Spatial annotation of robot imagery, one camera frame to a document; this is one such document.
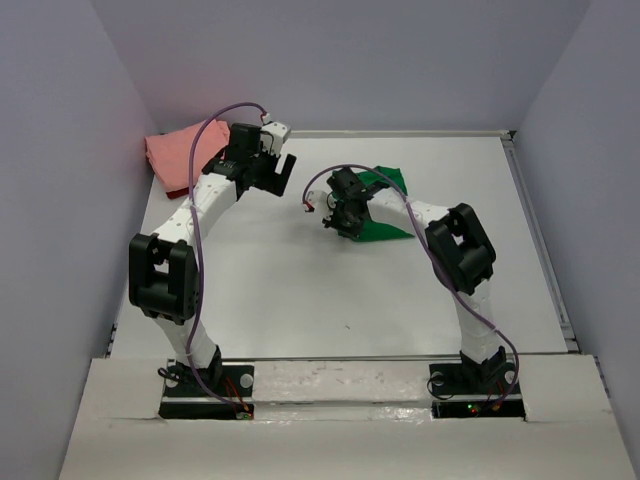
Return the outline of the green t shirt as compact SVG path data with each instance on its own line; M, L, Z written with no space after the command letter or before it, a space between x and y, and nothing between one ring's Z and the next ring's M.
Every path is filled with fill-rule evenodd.
M383 166L376 166L375 170L382 173L390 180L392 180L401 190L407 195L408 190L404 181L404 177L399 168L390 168ZM385 182L379 175L376 175L370 171L361 171L357 174L359 179L365 184L370 185L376 181ZM363 224L362 230L354 242L358 243L370 243L379 241L390 241L399 239L412 238L412 233L407 233L401 229L393 227L392 225L377 223L374 221L366 221Z

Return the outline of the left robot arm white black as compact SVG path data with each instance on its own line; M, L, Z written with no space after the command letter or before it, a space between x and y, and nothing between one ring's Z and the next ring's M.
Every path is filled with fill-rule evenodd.
M202 168L187 199L160 227L129 243L129 301L155 321L175 354L174 366L161 374L198 394L214 396L223 375L220 348L200 320L202 242L249 189L283 195L296 162L281 153L290 133L275 121L232 124L228 144Z

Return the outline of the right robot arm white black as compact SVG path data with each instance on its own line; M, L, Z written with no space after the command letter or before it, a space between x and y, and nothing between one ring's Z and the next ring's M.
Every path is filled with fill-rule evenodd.
M323 225L349 239L361 237L367 223L389 225L412 233L431 261L438 281L454 299L460 328L460 363L451 377L470 393L492 392L503 401L518 377L505 380L507 355L513 354L513 372L519 372L516 347L491 320L490 279L496 251L473 208L460 203L439 207L411 199L384 173L365 183L354 165L337 166L324 191L303 194L309 211L319 209Z

